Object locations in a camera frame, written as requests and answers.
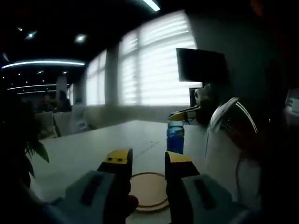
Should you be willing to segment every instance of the white table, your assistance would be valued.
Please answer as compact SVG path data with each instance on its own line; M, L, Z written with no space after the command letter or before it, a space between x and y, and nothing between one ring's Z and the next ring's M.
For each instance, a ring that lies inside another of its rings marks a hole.
M32 160L36 182L45 200L64 194L65 189L89 170L96 170L111 151L133 149L133 174L164 174L167 124L130 121L86 133L43 140L50 163L38 155ZM199 171L203 169L206 131L200 126L185 126L184 154L190 155ZM156 214L132 214L127 223L170 223L169 210Z

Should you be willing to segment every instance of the water bottle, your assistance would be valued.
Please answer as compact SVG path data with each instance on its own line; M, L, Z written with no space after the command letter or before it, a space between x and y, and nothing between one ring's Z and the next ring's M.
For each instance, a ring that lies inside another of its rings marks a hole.
M184 135L183 121L169 121L167 125L167 151L183 154Z

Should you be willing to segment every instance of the window blinds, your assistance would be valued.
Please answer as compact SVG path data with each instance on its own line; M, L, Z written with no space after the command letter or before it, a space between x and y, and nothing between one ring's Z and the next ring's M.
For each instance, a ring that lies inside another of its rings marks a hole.
M176 48L196 49L183 12L147 23L124 37L120 52L124 105L189 105L189 87L179 82Z
M106 50L93 59L86 72L87 105L105 104L105 64Z

